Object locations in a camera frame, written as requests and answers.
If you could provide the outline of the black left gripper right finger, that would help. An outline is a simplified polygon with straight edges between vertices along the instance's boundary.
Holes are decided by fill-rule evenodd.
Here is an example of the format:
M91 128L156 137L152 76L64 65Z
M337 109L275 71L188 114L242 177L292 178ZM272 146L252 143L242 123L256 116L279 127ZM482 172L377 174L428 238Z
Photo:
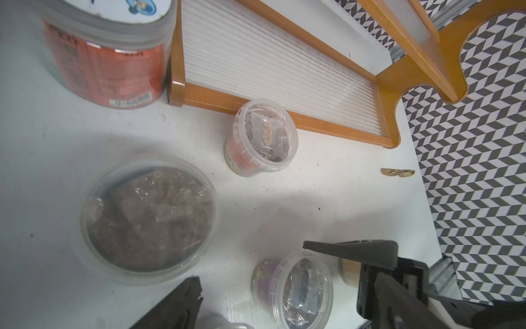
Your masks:
M378 302L374 328L449 328L392 276L380 273L374 287Z

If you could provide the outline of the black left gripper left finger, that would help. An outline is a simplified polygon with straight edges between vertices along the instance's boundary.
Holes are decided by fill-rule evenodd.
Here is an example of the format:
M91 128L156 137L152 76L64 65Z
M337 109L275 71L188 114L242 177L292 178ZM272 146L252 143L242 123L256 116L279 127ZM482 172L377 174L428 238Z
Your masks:
M203 302L200 278L186 278L131 328L194 328Z

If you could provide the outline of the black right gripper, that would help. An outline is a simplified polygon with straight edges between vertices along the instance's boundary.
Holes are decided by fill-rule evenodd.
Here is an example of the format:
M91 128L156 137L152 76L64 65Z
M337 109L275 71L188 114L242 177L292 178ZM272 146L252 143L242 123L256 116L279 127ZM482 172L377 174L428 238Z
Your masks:
M427 306L449 328L524 328L525 302L494 301L492 306L453 300L430 290L429 268L410 259L398 259L398 244L388 240L344 243L304 241L309 251L362 263L357 311L366 319L360 327L373 327L378 302L375 280L380 273L392 276L411 296Z

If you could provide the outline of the dark seed container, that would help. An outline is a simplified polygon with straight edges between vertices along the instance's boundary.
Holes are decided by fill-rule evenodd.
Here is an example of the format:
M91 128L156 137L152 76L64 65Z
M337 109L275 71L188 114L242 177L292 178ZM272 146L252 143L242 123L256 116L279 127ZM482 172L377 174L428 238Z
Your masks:
M251 277L251 294L279 328L324 328L334 301L330 270L312 252L260 261Z

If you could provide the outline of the red-label seed container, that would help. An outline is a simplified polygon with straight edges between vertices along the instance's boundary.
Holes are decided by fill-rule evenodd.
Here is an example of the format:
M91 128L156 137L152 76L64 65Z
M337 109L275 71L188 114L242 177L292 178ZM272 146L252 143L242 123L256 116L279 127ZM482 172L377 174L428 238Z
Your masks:
M298 144L297 127L285 109L271 100L253 100L236 113L224 157L235 174L252 177L289 166Z

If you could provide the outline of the green seed container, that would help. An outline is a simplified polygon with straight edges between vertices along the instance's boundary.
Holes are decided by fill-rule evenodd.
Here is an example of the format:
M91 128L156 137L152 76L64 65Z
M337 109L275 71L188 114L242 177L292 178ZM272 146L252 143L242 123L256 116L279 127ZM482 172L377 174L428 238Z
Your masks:
M219 229L215 187L193 164L134 156L86 188L72 225L79 260L126 286L158 285L189 271Z

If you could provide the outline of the orange three-tier wooden shelf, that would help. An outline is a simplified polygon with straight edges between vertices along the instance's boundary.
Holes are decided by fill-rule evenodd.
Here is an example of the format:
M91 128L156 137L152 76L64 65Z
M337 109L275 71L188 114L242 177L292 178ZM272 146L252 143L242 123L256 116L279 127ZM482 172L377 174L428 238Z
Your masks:
M177 1L168 102L230 115L250 100L285 107L302 130L396 148L397 104L432 86L454 104L468 93L460 52L491 18L525 12L524 1L481 1L442 30L414 1L363 1L405 50L372 74L262 1Z

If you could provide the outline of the tall red illustrated-lid container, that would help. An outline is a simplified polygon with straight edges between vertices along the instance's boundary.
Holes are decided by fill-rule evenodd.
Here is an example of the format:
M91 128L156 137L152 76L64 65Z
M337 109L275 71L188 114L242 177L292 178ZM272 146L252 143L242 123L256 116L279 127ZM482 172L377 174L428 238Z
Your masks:
M69 91L131 110L159 99L178 1L30 1L43 64Z

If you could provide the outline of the golden patterned knife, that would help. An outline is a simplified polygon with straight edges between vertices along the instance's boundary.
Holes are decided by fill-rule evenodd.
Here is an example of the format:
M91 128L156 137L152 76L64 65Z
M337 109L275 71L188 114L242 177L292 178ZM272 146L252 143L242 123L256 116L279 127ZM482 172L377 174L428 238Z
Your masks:
M400 178L407 178L415 175L415 170L412 169L389 169L389 168L381 168L380 172L382 175L388 176L388 177L400 177Z

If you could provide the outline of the metal base rail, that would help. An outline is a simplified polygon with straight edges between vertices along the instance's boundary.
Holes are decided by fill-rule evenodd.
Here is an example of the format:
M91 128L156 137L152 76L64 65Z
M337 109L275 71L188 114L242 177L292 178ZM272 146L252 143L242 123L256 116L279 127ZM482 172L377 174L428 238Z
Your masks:
M443 257L430 267L429 281L433 294L463 300L456 268L451 257Z

